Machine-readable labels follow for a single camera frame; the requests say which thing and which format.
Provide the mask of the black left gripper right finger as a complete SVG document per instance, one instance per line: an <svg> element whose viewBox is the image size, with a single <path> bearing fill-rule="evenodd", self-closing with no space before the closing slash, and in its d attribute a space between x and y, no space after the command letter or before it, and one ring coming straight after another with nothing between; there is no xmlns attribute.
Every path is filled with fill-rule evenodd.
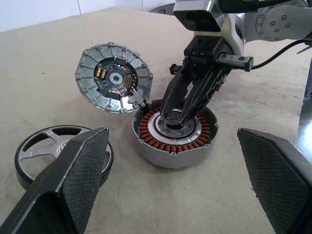
<svg viewBox="0 0 312 234"><path fill-rule="evenodd" d="M237 137L253 191L277 234L312 232L312 164L288 140L247 128Z"/></svg>

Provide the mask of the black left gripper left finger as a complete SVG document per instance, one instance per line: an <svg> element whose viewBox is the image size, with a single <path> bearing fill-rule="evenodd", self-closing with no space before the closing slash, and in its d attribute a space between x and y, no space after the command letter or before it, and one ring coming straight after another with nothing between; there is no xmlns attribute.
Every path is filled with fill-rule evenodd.
<svg viewBox="0 0 312 234"><path fill-rule="evenodd" d="M102 181L108 128L69 140L27 188L0 227L2 234L82 234Z"/></svg>

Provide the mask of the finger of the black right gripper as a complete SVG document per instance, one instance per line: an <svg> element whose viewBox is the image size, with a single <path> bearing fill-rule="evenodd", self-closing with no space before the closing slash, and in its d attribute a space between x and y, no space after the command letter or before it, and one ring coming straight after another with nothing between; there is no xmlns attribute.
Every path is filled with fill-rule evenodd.
<svg viewBox="0 0 312 234"><path fill-rule="evenodd" d="M199 73L185 100L179 122L186 123L194 118L209 103L228 74L229 68L222 65L212 65L205 72Z"/></svg>
<svg viewBox="0 0 312 234"><path fill-rule="evenodd" d="M173 109L177 108L188 93L188 87L196 74L196 65L186 63L184 66L172 65L172 69L178 68L177 73L169 82L161 103L160 114L166 117ZM186 123L194 117L192 108L195 106L195 92L192 89L185 100L181 116L176 123Z"/></svg>

